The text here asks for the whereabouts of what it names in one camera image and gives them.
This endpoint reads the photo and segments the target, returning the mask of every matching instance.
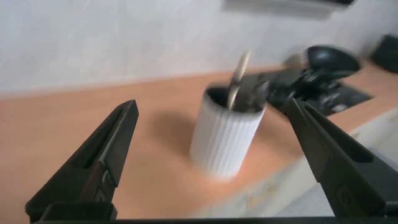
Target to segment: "black object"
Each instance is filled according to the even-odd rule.
[[[115,219],[111,202],[137,119],[135,100],[116,107],[26,203],[30,222]]]
[[[291,98],[306,101],[323,115],[329,116],[371,99],[371,96],[344,85],[338,80],[358,72],[358,60],[344,50],[328,45],[307,49],[308,67],[288,69],[271,78],[268,102],[285,113]]]
[[[285,114],[290,98],[307,102],[323,116],[339,113],[373,98],[373,96],[339,81],[321,86],[310,85],[305,88],[301,86],[299,91],[295,91],[298,88],[293,84],[302,76],[302,72],[299,69],[286,69],[253,76],[261,80],[260,82],[271,81],[270,88],[273,88],[274,91],[270,90],[272,94],[267,97],[268,103],[283,114]]]
[[[385,35],[370,58],[383,69],[398,73],[398,38]]]
[[[31,222],[398,223],[398,173],[310,105],[295,99],[288,102],[287,117],[336,218],[113,220],[116,210],[111,200],[120,178],[120,174],[115,171],[119,172],[121,169],[114,170],[113,166],[107,164],[113,158],[111,163],[120,162],[119,166],[123,168],[137,115],[135,101],[128,101],[106,118],[82,147],[27,203],[26,210]],[[108,157],[106,152],[119,156]],[[102,189],[104,197],[96,189]],[[103,201],[98,202],[98,198],[103,198]]]
[[[320,72],[321,79],[336,80],[348,77],[361,69],[358,60],[349,53],[327,45],[307,49],[309,69]]]

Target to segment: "utensil holder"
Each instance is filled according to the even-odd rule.
[[[264,109],[240,113],[227,109],[228,88],[212,86],[203,94],[190,147],[196,166],[213,177],[238,172],[264,114]]]

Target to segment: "black kitchen tool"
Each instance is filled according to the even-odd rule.
[[[349,53],[327,45],[314,45],[307,49],[308,69],[315,79],[337,80],[361,69],[358,60]]]

